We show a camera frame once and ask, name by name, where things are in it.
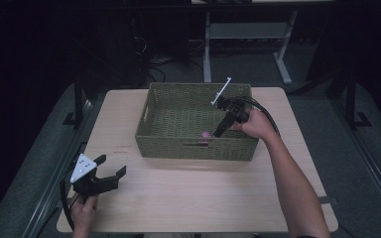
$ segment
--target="wooden table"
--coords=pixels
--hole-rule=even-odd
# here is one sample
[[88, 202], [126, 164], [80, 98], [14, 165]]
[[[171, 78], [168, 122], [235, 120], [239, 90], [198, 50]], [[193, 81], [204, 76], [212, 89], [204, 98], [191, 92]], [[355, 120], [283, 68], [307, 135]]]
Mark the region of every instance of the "wooden table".
[[[127, 174], [100, 195], [94, 232], [285, 232], [270, 157], [260, 141], [252, 162], [142, 158], [135, 142], [146, 89], [107, 93], [85, 154], [107, 155], [97, 176]], [[281, 88], [252, 88], [269, 110], [289, 151], [319, 197], [326, 196], [287, 96]], [[322, 205], [330, 231], [337, 221]], [[71, 232], [64, 215], [60, 232]]]

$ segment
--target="hand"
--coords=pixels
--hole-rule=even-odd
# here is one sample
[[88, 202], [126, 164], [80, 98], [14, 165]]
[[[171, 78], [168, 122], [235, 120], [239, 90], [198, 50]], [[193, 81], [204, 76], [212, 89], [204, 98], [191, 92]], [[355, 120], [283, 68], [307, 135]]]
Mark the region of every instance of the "hand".
[[86, 202], [83, 197], [75, 194], [77, 199], [70, 208], [70, 215], [73, 220], [73, 237], [87, 237], [91, 232], [92, 222], [95, 217], [95, 210], [98, 205], [98, 195], [90, 196]]
[[264, 141], [273, 135], [278, 135], [263, 112], [251, 109], [247, 113], [249, 114], [249, 120], [245, 123], [234, 123], [230, 127], [230, 130], [239, 130], [251, 137]]

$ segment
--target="woven storage basket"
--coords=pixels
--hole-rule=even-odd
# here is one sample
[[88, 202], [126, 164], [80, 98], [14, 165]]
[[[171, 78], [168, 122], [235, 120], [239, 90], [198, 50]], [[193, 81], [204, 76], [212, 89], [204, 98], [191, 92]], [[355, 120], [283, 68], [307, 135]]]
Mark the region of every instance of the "woven storage basket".
[[[223, 85], [152, 83], [135, 134], [142, 157], [251, 161], [257, 139], [239, 131], [212, 135], [225, 112], [210, 102]], [[251, 96], [250, 85], [230, 83], [221, 95]]]

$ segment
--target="black cable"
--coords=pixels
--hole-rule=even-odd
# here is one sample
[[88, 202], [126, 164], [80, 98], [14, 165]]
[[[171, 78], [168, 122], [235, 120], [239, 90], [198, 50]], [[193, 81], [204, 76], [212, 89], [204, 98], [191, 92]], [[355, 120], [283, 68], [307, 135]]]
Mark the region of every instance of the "black cable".
[[335, 69], [331, 70], [330, 72], [322, 75], [321, 77], [319, 77], [315, 80], [310, 81], [309, 83], [303, 85], [302, 87], [300, 87], [296, 90], [286, 92], [286, 94], [287, 95], [302, 95], [302, 94], [314, 89], [315, 87], [321, 85], [322, 83], [324, 83], [330, 79], [333, 79], [333, 77], [336, 74], [341, 73], [341, 72], [342, 72], [341, 67], [335, 68]]
[[161, 66], [161, 65], [164, 65], [164, 64], [168, 64], [168, 63], [171, 63], [171, 62], [174, 62], [174, 61], [177, 61], [177, 59], [167, 59], [167, 60], [161, 61], [161, 62], [154, 62], [153, 67]]
[[83, 45], [79, 40], [76, 38], [73, 38], [73, 40], [76, 42], [77, 45], [79, 45], [83, 50], [85, 50], [87, 53], [95, 57], [97, 60], [99, 60], [101, 63], [103, 63], [107, 68], [109, 68], [111, 71], [113, 71], [117, 76], [122, 77], [122, 73], [117, 71], [114, 67], [112, 67], [109, 63], [107, 63], [105, 60], [103, 60], [101, 57], [99, 57], [97, 54], [95, 54], [92, 50], [87, 48], [85, 45]]
[[66, 170], [66, 172], [63, 175], [63, 179], [60, 182], [60, 189], [61, 189], [61, 202], [63, 207], [64, 216], [66, 216], [67, 223], [69, 224], [70, 228], [73, 231], [73, 220], [70, 216], [70, 209], [67, 205], [67, 194], [66, 194], [66, 186], [65, 186], [65, 178], [67, 176], [67, 173], [69, 173], [70, 170]]
[[143, 53], [148, 48], [147, 41], [145, 41], [144, 38], [142, 38], [142, 37], [135, 37], [134, 40], [140, 40], [141, 42], [144, 43], [144, 47], [142, 48], [142, 50], [139, 51], [140, 53]]
[[[149, 67], [148, 69], [152, 69], [152, 70], [159, 72], [163, 76], [163, 82], [166, 82], [166, 74], [163, 71], [159, 70], [158, 68], [154, 68], [154, 67]], [[156, 78], [152, 74], [150, 74], [150, 76], [153, 79], [153, 81], [157, 82]]]
[[232, 57], [233, 54], [228, 54], [226, 49], [227, 48], [220, 48], [220, 47], [209, 48], [209, 56], [213, 57], [213, 58], [229, 58], [229, 57]]
[[261, 106], [261, 104], [259, 104], [259, 102], [257, 102], [252, 97], [249, 97], [249, 96], [232, 97], [232, 98], [225, 99], [225, 101], [236, 101], [236, 102], [237, 101], [241, 101], [241, 102], [248, 103], [248, 104], [258, 108], [261, 112], [263, 112], [267, 116], [267, 118], [271, 122], [271, 125], [274, 128], [274, 130], [277, 132], [277, 134], [279, 136], [281, 136], [280, 135], [280, 130], [278, 129], [277, 124], [275, 123], [275, 121], [272, 118], [271, 114], [268, 112], [268, 110], [265, 107]]
[[239, 54], [242, 54], [244, 51], [245, 51], [245, 47], [243, 45], [243, 43], [240, 43], [240, 44], [235, 44], [235, 43], [232, 43], [231, 45], [227, 44], [224, 44], [224, 47], [222, 50], [222, 52], [220, 52], [220, 54], [216, 54], [214, 51], [216, 50], [215, 47], [212, 47], [212, 53], [210, 54], [212, 57], [214, 58], [230, 58], [230, 57], [233, 57], [233, 56], [236, 56], [236, 55], [239, 55]]
[[70, 210], [72, 209], [72, 206], [75, 204], [75, 202], [78, 200], [79, 198], [79, 195], [73, 200], [73, 202], [70, 204], [70, 207], [69, 207], [69, 212]]
[[43, 230], [45, 229], [46, 225], [51, 221], [52, 217], [55, 215], [55, 213], [58, 211], [58, 207], [55, 207], [55, 209], [52, 211], [52, 213], [48, 216], [48, 218], [45, 220], [45, 223], [43, 223], [42, 228], [40, 228], [39, 233], [37, 233], [36, 238], [39, 238], [42, 234]]
[[[209, 41], [209, 47], [211, 48], [213, 44], [216, 43], [217, 40], [211, 40]], [[190, 58], [195, 58], [195, 57], [201, 57], [205, 53], [205, 47], [204, 44], [201, 45], [199, 48], [193, 49], [189, 53]]]
[[196, 65], [197, 67], [199, 67], [200, 70], [203, 71], [203, 67], [201, 65], [199, 65], [199, 63], [193, 61], [193, 60], [189, 60], [190, 63], [193, 63], [194, 65]]
[[341, 223], [338, 222], [338, 227], [340, 227], [345, 233], [347, 233], [350, 237], [355, 238], [355, 236]]

